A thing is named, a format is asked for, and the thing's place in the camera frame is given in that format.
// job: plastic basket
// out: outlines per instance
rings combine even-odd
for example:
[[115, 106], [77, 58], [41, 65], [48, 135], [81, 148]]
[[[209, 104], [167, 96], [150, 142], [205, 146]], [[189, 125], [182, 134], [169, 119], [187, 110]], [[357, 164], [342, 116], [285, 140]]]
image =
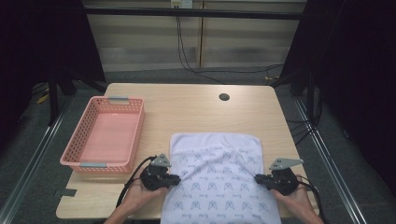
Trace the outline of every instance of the plastic basket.
[[61, 164], [84, 173], [131, 173], [144, 114], [143, 99], [92, 97]]

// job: black cable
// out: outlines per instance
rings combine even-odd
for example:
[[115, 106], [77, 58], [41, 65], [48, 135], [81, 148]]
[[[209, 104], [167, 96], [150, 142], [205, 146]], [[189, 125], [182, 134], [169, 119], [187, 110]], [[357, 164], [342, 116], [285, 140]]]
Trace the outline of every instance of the black cable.
[[309, 189], [312, 190], [312, 192], [314, 193], [315, 200], [317, 201], [317, 205], [318, 205], [318, 209], [319, 209], [319, 216], [322, 219], [324, 224], [328, 224], [329, 222], [327, 221], [327, 219], [326, 219], [326, 217], [324, 216], [324, 213], [323, 213], [323, 207], [322, 207], [322, 204], [321, 204], [321, 200], [320, 200], [320, 196], [319, 196], [318, 190], [314, 187], [314, 185], [311, 183], [311, 181], [309, 181], [307, 178], [302, 177], [300, 175], [297, 175], [297, 176], [299, 176], [300, 178], [303, 178], [303, 179], [308, 181], [309, 184], [306, 184], [306, 183], [304, 183], [302, 181], [298, 181], [298, 183], [302, 184], [302, 185], [304, 185], [304, 186], [306, 186], [306, 187], [308, 187]]
[[126, 191], [128, 191], [128, 188], [131, 186], [132, 183], [134, 183], [134, 181], [136, 179], [134, 179], [134, 176], [137, 174], [137, 172], [140, 170], [140, 168], [142, 167], [142, 165], [146, 162], [146, 161], [152, 161], [154, 160], [155, 157], [148, 157], [146, 159], [144, 159], [142, 162], [140, 162], [140, 164], [137, 166], [137, 168], [134, 170], [134, 173], [132, 174], [131, 178], [129, 178], [128, 182], [126, 182], [126, 184], [124, 185], [124, 188], [122, 189], [121, 193], [120, 193], [120, 197], [117, 200], [117, 205], [116, 207], [118, 207], [121, 203], [122, 200], [126, 194]]
[[295, 146], [299, 145], [309, 134], [311, 134], [318, 127], [320, 117], [322, 114], [322, 109], [323, 109], [322, 104], [323, 104], [323, 96], [320, 92], [319, 99], [318, 99], [318, 105], [317, 105], [317, 115], [316, 115], [315, 119], [311, 122], [311, 126], [310, 126], [308, 132], [294, 144]]
[[[261, 72], [265, 72], [267, 74], [267, 82], [265, 85], [269, 84], [269, 70], [275, 69], [279, 66], [282, 66], [283, 63], [278, 63], [278, 64], [271, 64], [269, 66], [267, 66], [265, 69], [261, 69], [261, 70], [256, 70], [256, 71], [232, 71], [232, 70], [205, 70], [205, 71], [196, 71], [194, 70], [190, 64], [189, 61], [187, 60], [187, 56], [186, 56], [186, 52], [184, 50], [184, 43], [183, 43], [183, 37], [181, 34], [181, 23], [180, 23], [180, 17], [177, 17], [177, 51], [178, 51], [178, 58], [180, 60], [181, 65], [184, 67], [184, 69], [186, 69], [189, 72], [193, 72], [195, 75], [200, 76], [200, 77], [205, 77], [205, 78], [209, 78], [211, 80], [214, 80], [218, 83], [221, 83], [223, 85], [225, 85], [224, 82], [215, 79], [213, 77], [207, 77], [207, 76], [203, 76], [202, 73], [237, 73], [237, 74], [254, 74], [254, 73], [261, 73]], [[183, 63], [183, 60], [181, 58], [181, 53], [183, 54], [184, 57], [184, 61], [186, 62], [186, 64]]]
[[308, 122], [308, 120], [307, 119], [304, 119], [304, 120], [286, 119], [286, 122], [289, 122], [289, 123], [306, 123], [306, 122]]
[[308, 122], [308, 120], [299, 120], [299, 121], [298, 121], [298, 120], [295, 120], [294, 123], [298, 123], [298, 125], [295, 126], [294, 128], [291, 128], [291, 129], [290, 129], [290, 132], [292, 132], [292, 131], [294, 131], [294, 130], [300, 128], [301, 126], [305, 125], [307, 122]]
[[300, 135], [300, 134], [302, 134], [302, 133], [305, 133], [306, 132], [306, 129], [303, 129], [302, 131], [300, 131], [299, 133], [295, 133], [295, 134], [293, 134], [292, 135], [292, 137], [296, 137], [296, 136], [298, 136], [298, 135]]
[[[207, 76], [201, 75], [201, 74], [197, 73], [196, 71], [194, 71], [191, 68], [191, 66], [189, 64], [189, 61], [187, 60], [186, 52], [184, 50], [183, 37], [182, 37], [182, 34], [181, 34], [180, 17], [176, 17], [176, 20], [177, 20], [177, 51], [178, 51], [178, 58], [180, 60], [181, 65], [184, 67], [184, 69], [186, 69], [187, 71], [193, 72], [195, 75], [197, 75], [199, 77], [209, 78], [209, 79], [214, 80], [214, 81], [216, 81], [216, 82], [218, 82], [220, 84], [225, 85], [224, 82], [222, 82], [220, 80], [217, 80], [217, 79], [215, 79], [213, 77], [207, 77]], [[182, 52], [183, 52], [183, 55], [184, 55], [184, 60], [186, 61], [186, 65], [188, 67], [186, 67], [186, 65], [183, 63], [183, 60], [181, 59], [180, 44], [181, 44], [181, 49], [182, 49]]]
[[271, 83], [270, 86], [275, 89], [276, 87], [282, 85], [284, 82], [287, 82], [289, 79], [291, 79], [295, 76], [296, 76], [295, 74], [292, 74], [292, 75], [280, 77], [277, 81]]

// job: black curtain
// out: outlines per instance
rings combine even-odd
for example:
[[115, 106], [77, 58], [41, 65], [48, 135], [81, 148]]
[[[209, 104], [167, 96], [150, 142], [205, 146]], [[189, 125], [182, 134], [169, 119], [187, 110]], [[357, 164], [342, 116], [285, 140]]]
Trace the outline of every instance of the black curtain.
[[306, 13], [331, 19], [300, 22], [281, 77], [300, 94], [313, 72], [326, 104], [396, 195], [394, 9], [392, 0], [308, 1]]
[[80, 0], [8, 0], [0, 6], [3, 140], [28, 105], [32, 87], [48, 82], [51, 70], [63, 91], [73, 78], [106, 81], [87, 16], [46, 7], [83, 5]]

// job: human hand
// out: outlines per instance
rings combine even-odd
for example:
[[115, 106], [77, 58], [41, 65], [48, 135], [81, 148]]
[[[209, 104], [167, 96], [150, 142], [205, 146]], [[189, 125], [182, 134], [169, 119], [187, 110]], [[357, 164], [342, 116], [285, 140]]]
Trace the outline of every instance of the human hand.
[[[299, 175], [296, 176], [298, 181], [302, 181]], [[275, 197], [285, 204], [288, 210], [304, 224], [323, 224], [323, 221], [317, 216], [311, 202], [309, 201], [304, 185], [300, 184], [297, 189], [288, 196], [282, 195], [275, 189], [271, 189], [271, 191]]]
[[[136, 176], [140, 176], [142, 171], [139, 170]], [[142, 208], [150, 200], [164, 195], [167, 191], [167, 188], [160, 188], [154, 191], [148, 190], [143, 186], [140, 179], [136, 179], [128, 188], [122, 203], [114, 210], [105, 223], [122, 223], [128, 216]]]

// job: towel pattern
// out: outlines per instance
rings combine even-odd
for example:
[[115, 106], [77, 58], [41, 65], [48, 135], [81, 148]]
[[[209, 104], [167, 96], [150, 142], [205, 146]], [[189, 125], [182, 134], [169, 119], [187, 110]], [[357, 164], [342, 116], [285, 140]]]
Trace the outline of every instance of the towel pattern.
[[178, 133], [171, 139], [170, 161], [181, 182], [165, 197], [162, 224], [280, 223], [274, 196], [254, 180], [263, 172], [260, 139]]

